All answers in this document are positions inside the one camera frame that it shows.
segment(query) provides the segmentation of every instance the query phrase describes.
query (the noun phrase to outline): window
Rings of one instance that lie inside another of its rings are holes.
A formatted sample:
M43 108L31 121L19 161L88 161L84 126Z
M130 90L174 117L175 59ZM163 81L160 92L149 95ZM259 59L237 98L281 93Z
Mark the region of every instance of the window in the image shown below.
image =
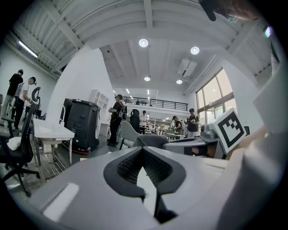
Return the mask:
M235 111L237 112L237 107L236 107L235 98L233 98L233 99L230 100L230 101L225 102L225 108L226 108L226 111L227 111L228 109L234 108Z
M200 124L205 124L205 111L199 113L199 123Z
M230 108L237 112L236 102L228 76L221 69L196 92L198 116L201 124L210 124Z
M221 87L223 96L232 92L232 87L230 85L230 81L224 69L222 69L219 74L217 74L217 78L219 81L219 85Z
M197 98L198 98L198 108L204 107L204 98L202 89L198 91Z
M204 86L203 89L205 95L205 105L209 105L210 103L221 98L221 93L216 77L214 77L206 86Z

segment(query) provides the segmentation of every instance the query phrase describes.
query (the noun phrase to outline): window frame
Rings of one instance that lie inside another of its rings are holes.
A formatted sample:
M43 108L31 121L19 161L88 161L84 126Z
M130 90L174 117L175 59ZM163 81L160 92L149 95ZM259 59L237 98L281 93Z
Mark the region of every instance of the window frame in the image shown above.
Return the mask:
M199 114L203 111L205 111L205 123L207 124L207 110L212 108L212 107L216 107L216 106L222 106L223 108L223 113L226 112L226 107L225 107L225 102L228 102L232 99L235 98L233 91L230 92L229 94L223 96L223 92L222 92L222 88L220 85L220 82L218 80L217 75L223 70L224 68L222 67L219 71L216 72L216 74L214 74L197 92L196 92L196 100L197 100L197 114L199 117ZM220 95L221 98L217 99L216 101L210 103L209 105L206 105L206 100L205 100L205 93L204 93L204 87L209 84L214 78L216 78L219 90L220 90ZM198 98L198 92L200 92L202 90L202 94L203 94L203 101L204 101L204 106L199 108L199 98Z

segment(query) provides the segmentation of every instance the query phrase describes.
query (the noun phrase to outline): black t-shirt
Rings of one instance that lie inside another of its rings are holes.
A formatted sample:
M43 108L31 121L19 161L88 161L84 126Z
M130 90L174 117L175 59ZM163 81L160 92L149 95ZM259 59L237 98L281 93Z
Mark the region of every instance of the black t-shirt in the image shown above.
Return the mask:
M111 115L111 121L114 121L118 118L118 114L121 110L121 108L123 107L122 102L116 102L113 106L113 109L117 110L117 113L112 113Z
M13 74L9 82L10 82L10 86L7 91L7 95L14 97L18 85L23 82L23 78L19 74Z
M192 124L190 122L191 120L194 120L194 122L199 122L198 116L195 117L195 115L194 115L194 116L190 116L189 118L187 118L187 121L188 121L187 129L188 129L188 131L189 132L197 132L198 131L198 125Z
M177 129L177 127L178 127L179 124L180 124L180 127L182 127L182 123L181 123L180 120L178 120L178 121L175 122L176 130L180 130L180 129L181 129L181 128L178 128L178 129Z

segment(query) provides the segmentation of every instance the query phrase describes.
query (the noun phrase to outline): white cabinet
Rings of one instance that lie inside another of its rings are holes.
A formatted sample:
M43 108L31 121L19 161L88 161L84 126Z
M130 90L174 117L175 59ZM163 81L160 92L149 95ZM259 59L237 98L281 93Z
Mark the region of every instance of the white cabinet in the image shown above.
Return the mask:
M93 89L89 98L90 102L95 103L100 107L100 128L101 135L106 136L108 133L109 113L108 103L109 99L97 89Z

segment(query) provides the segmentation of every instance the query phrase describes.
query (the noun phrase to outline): fluorescent light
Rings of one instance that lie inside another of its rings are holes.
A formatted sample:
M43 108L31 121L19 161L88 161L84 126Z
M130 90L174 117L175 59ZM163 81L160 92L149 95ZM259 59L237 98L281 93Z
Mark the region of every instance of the fluorescent light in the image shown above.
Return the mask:
M141 46L143 48L147 47L148 46L148 41L146 39L141 39L139 41L139 46Z
M26 49L32 56L38 58L38 55L35 54L32 50L30 50L26 45L24 45L21 41L19 41L19 44L24 48Z
M191 51L191 53L193 55L196 55L196 54L198 54L200 52L200 49L197 46L194 46L194 47L191 48L190 51Z

